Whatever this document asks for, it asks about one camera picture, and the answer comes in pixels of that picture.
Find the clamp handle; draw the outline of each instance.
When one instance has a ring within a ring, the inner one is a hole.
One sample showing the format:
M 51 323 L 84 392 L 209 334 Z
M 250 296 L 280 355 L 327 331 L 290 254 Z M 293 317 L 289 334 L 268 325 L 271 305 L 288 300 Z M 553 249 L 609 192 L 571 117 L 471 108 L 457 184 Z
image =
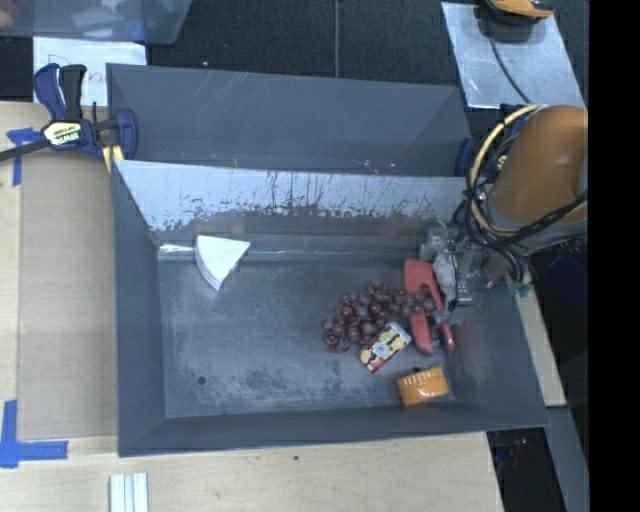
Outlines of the clamp handle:
M 82 119 L 80 97 L 82 96 L 82 80 L 86 72 L 87 67 L 82 64 L 71 64 L 60 68 L 58 84 L 62 89 L 64 102 L 67 106 L 64 116 L 66 121 Z
M 61 121 L 67 114 L 67 107 L 58 89 L 59 69 L 60 66 L 53 62 L 40 68 L 33 76 L 33 90 L 38 101 L 47 107 L 52 121 Z
M 36 71 L 33 77 L 33 90 L 38 101 L 51 114 L 52 121 L 78 121 L 82 119 L 80 97 L 82 80 L 87 72 L 82 64 L 60 67 L 52 62 Z

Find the bin floor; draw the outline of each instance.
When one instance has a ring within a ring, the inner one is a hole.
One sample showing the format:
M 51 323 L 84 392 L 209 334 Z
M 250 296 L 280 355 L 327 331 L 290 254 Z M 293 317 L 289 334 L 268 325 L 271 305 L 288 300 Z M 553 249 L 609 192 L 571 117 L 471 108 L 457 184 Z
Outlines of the bin floor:
M 400 404 L 396 379 L 441 365 L 412 343 L 370 374 L 359 345 L 335 353 L 322 322 L 374 278 L 402 285 L 401 260 L 245 261 L 216 291 L 195 261 L 159 261 L 168 417 Z

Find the orange lid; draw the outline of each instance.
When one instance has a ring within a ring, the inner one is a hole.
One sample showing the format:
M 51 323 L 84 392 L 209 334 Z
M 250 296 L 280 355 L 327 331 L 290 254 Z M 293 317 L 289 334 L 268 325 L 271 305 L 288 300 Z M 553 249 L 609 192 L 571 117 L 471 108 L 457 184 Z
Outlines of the orange lid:
M 449 384 L 442 368 L 436 366 L 397 380 L 402 403 L 414 405 L 449 393 Z

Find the grapes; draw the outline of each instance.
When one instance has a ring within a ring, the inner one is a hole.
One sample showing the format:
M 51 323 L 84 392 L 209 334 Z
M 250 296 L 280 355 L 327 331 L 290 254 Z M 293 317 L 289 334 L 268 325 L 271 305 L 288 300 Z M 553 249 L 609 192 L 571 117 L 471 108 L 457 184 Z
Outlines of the grapes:
M 353 309 L 345 306 L 340 310 L 340 315 L 347 321 L 351 320 L 351 317 L 353 316 Z
M 376 302 L 379 302 L 381 304 L 384 304 L 386 302 L 389 302 L 389 295 L 385 292 L 383 292 L 382 290 L 377 290 L 374 294 L 373 294 L 373 299 Z
M 333 333 L 327 332 L 324 335 L 324 341 L 326 341 L 329 345 L 335 345 L 339 340 L 340 338 Z
M 380 313 L 380 311 L 382 311 L 382 306 L 379 303 L 372 302 L 369 304 L 369 312 L 372 315 L 377 315 L 378 313 Z
M 367 306 L 369 304 L 369 302 L 371 302 L 371 294 L 368 292 L 363 292 L 360 295 L 358 295 L 358 303 L 361 306 Z
M 435 309 L 435 302 L 424 287 L 407 293 L 392 289 L 381 279 L 373 279 L 360 291 L 342 295 L 334 316 L 322 324 L 324 340 L 334 352 L 346 352 L 353 344 L 372 343 L 388 321 L 409 318 Z
M 347 329 L 347 339 L 351 343 L 358 343 L 360 341 L 360 331 L 357 327 L 349 327 Z
M 365 306 L 360 306 L 356 309 L 356 316 L 358 318 L 367 318 L 369 316 L 369 310 Z
M 362 331 L 363 336 L 372 336 L 377 329 L 375 325 L 369 322 L 364 322 L 360 327 L 360 330 Z

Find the wooden table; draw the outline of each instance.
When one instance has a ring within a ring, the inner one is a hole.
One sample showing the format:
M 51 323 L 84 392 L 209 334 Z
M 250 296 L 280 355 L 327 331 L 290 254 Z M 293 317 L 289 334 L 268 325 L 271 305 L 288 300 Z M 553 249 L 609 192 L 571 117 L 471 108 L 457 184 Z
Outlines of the wooden table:
M 11 147 L 6 126 L 16 120 L 39 127 L 48 114 L 0 102 L 0 149 Z M 12 166 L 0 163 L 0 406 L 18 396 L 21 189 Z M 536 297 L 518 304 L 545 403 L 565 405 Z M 71 439 L 68 455 L 0 469 L 0 511 L 108 510 L 109 476 L 137 472 L 148 473 L 154 512 L 503 510 L 484 433 L 127 459 L 115 436 L 102 436 Z

